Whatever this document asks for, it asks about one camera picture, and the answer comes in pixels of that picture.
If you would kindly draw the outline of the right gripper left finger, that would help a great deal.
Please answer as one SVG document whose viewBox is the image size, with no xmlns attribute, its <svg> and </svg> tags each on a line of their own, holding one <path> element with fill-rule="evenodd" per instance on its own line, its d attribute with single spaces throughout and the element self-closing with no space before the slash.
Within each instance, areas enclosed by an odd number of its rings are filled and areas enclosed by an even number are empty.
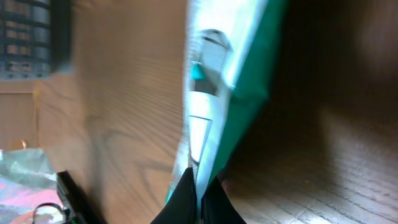
<svg viewBox="0 0 398 224">
<path fill-rule="evenodd" d="M 193 169 L 185 169 L 169 201 L 151 224 L 195 224 L 197 195 Z"/>
</svg>

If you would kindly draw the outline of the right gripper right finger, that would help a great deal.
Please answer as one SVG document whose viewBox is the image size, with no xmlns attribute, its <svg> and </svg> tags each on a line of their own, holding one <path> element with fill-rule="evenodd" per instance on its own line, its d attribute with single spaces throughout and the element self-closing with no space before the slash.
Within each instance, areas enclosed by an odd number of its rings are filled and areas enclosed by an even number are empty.
<svg viewBox="0 0 398 224">
<path fill-rule="evenodd" d="M 215 177 L 201 199 L 203 224 L 246 224 L 228 199 L 220 180 Z"/>
</svg>

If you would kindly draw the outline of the green box with label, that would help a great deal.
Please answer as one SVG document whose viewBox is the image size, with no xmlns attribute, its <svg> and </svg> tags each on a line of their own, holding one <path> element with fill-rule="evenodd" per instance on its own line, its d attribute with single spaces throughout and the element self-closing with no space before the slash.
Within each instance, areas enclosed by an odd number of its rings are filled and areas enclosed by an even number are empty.
<svg viewBox="0 0 398 224">
<path fill-rule="evenodd" d="M 183 128 L 169 192 L 193 168 L 202 198 L 269 99 L 288 0 L 189 1 Z"/>
</svg>

